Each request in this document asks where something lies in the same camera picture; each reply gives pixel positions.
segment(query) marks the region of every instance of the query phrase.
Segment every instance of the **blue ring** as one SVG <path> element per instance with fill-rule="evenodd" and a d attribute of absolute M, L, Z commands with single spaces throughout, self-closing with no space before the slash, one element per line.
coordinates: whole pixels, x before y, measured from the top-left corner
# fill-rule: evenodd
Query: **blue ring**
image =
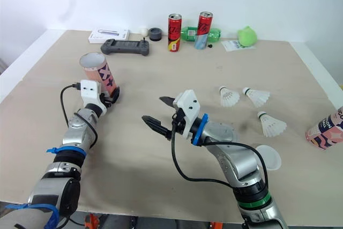
<path fill-rule="evenodd" d="M 202 118 L 202 122 L 200 123 L 200 126 L 197 130 L 197 133 L 195 134 L 195 137 L 194 137 L 194 140 L 193 140 L 193 145 L 194 146 L 198 146 L 198 141 L 199 141 L 199 138 L 200 136 L 202 135 L 203 133 L 203 130 L 204 130 L 204 127 L 205 127 L 205 124 L 208 122 L 208 115 L 207 114 L 204 114 L 203 115 L 203 118 Z"/>
<path fill-rule="evenodd" d="M 50 219 L 48 222 L 45 224 L 44 229 L 55 229 L 56 226 L 59 223 L 59 211 L 57 207 L 54 205 L 50 204 L 21 204 L 21 205 L 16 205 L 16 204 L 9 204 L 5 208 L 7 209 L 50 209 L 53 213 L 51 214 Z"/>
<path fill-rule="evenodd" d="M 81 149 L 79 147 L 73 147 L 73 146 L 65 146 L 65 147 L 60 147 L 60 148 L 54 147 L 52 149 L 48 149 L 47 152 L 57 154 L 57 153 L 59 153 L 59 151 L 62 151 L 62 150 L 74 150 L 74 151 L 80 152 L 84 156 L 87 156 L 86 151 L 84 151 L 83 149 Z"/>

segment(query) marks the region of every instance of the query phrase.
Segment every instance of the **plastic cup lid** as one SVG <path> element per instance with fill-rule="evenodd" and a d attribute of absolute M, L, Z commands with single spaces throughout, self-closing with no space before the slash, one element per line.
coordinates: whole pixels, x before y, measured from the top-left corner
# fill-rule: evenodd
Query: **plastic cup lid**
<path fill-rule="evenodd" d="M 281 157 L 275 149 L 267 145 L 260 145 L 256 148 L 256 150 L 262 156 L 268 171 L 278 170 L 281 167 Z M 258 156 L 256 154 L 254 155 L 257 160 L 258 166 L 262 167 L 261 161 L 259 160 Z"/>

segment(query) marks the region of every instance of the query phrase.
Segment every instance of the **white box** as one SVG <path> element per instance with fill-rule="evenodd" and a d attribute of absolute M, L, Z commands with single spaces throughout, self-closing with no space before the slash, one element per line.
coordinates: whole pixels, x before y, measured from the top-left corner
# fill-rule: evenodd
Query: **white box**
<path fill-rule="evenodd" d="M 109 39 L 127 40 L 129 38 L 129 34 L 130 32 L 128 29 L 97 28 L 91 32 L 90 36 L 88 37 L 88 41 L 90 43 L 102 44 Z"/>

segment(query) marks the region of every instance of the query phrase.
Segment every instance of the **white wall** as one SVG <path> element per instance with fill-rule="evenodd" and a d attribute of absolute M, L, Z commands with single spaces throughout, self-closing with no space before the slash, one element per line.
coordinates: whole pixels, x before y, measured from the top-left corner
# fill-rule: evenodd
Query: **white wall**
<path fill-rule="evenodd" d="M 194 26 L 200 11 L 213 12 L 213 26 L 224 36 L 250 25 L 260 39 L 306 42 L 343 84 L 343 0 L 2 0 L 1 58 L 12 62 L 23 49 L 16 43 L 29 44 L 45 28 L 166 30 L 170 13 L 180 13 L 183 26 Z"/>

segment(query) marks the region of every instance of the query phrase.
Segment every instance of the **patterned bottle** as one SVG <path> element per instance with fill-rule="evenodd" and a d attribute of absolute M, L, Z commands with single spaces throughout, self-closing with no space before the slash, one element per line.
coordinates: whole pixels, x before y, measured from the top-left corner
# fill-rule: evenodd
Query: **patterned bottle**
<path fill-rule="evenodd" d="M 321 150 L 343 142 L 343 107 L 306 132 L 306 139 Z"/>

